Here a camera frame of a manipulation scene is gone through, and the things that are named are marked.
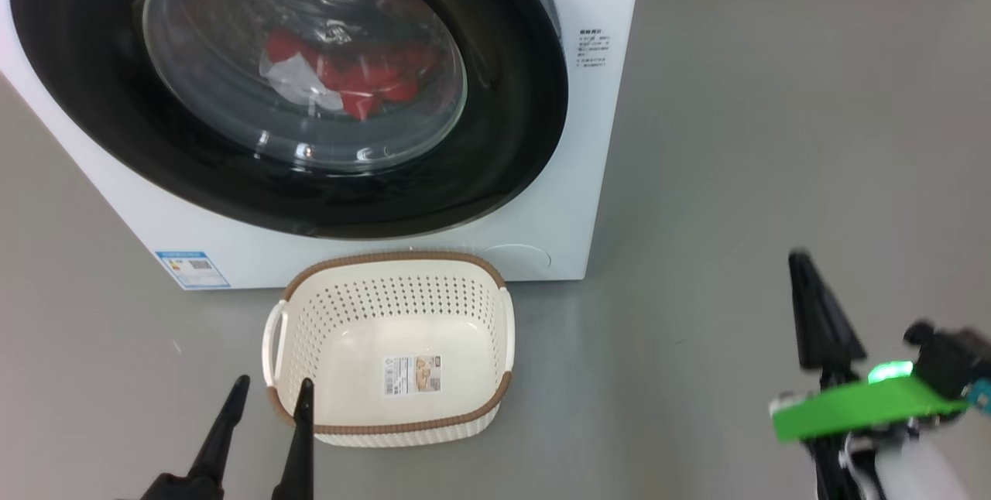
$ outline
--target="green light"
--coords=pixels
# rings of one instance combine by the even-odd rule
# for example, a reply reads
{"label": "green light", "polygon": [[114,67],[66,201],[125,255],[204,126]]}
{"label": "green light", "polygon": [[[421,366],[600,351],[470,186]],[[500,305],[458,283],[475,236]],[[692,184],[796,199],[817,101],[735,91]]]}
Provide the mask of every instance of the green light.
{"label": "green light", "polygon": [[889,378],[901,378],[912,374],[912,361],[882,362],[871,369],[867,381],[873,384]]}

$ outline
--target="front-loading washing machine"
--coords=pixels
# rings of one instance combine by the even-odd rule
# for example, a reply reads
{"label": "front-loading washing machine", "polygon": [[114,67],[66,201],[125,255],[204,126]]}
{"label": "front-loading washing machine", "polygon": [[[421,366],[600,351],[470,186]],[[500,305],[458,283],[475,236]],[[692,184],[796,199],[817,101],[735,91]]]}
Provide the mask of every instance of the front-loading washing machine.
{"label": "front-loading washing machine", "polygon": [[585,274],[634,0],[3,0],[3,74],[185,289]]}

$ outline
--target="round transparent door window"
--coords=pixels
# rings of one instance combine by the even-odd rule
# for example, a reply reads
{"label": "round transparent door window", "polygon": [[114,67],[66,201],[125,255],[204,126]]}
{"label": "round transparent door window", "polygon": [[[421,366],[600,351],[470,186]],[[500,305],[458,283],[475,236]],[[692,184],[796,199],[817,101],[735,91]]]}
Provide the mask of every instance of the round transparent door window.
{"label": "round transparent door window", "polygon": [[145,0],[142,30],[187,108],[302,170],[420,156],[466,98],[461,54],[422,0]]}

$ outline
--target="gray floor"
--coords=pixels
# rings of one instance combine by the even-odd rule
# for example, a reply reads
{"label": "gray floor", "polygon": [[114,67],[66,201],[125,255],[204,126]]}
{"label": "gray floor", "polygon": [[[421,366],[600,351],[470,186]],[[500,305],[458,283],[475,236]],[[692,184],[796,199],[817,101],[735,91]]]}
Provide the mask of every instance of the gray floor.
{"label": "gray floor", "polygon": [[[803,389],[785,256],[811,247],[876,360],[917,317],[991,330],[991,0],[640,0],[587,280],[514,285],[491,429],[316,448],[318,498],[811,497],[768,398]],[[276,291],[181,292],[0,90],[0,497],[135,498],[255,379],[227,498],[290,431],[259,374]],[[938,437],[975,497],[991,425]]]}

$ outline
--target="white plastic basket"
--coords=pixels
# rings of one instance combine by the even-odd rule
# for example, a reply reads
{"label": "white plastic basket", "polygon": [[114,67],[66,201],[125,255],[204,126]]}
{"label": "white plastic basket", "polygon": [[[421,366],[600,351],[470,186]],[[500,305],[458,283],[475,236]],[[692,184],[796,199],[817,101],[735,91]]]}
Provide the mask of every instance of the white plastic basket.
{"label": "white plastic basket", "polygon": [[492,422],[515,347],[513,301],[484,260],[374,254],[317,264],[290,283],[265,325],[262,372],[288,423],[303,378],[313,381],[318,440],[421,446]]}

